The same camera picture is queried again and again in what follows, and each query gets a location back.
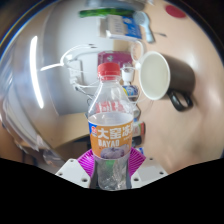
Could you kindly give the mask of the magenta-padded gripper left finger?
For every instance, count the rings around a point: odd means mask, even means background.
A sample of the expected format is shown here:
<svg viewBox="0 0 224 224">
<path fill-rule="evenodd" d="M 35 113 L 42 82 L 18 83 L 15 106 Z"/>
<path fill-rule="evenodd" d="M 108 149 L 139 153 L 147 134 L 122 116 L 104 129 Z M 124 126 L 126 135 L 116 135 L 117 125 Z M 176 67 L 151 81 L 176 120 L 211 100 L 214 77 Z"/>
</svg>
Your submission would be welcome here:
<svg viewBox="0 0 224 224">
<path fill-rule="evenodd" d="M 88 150 L 78 159 L 70 158 L 59 169 L 56 176 L 83 188 L 95 189 L 97 186 L 96 165 L 92 150 Z"/>
</svg>

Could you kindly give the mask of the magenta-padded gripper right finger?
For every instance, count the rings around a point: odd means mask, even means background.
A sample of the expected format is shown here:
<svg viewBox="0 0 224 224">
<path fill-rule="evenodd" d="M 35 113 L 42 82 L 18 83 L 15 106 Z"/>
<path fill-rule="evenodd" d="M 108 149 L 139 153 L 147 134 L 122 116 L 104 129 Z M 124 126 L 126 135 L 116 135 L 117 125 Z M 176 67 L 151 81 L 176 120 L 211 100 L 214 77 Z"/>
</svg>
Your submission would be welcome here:
<svg viewBox="0 0 224 224">
<path fill-rule="evenodd" d="M 165 176 L 167 172 L 153 157 L 147 158 L 135 148 L 131 149 L 127 170 L 128 189 L 141 188 Z"/>
</svg>

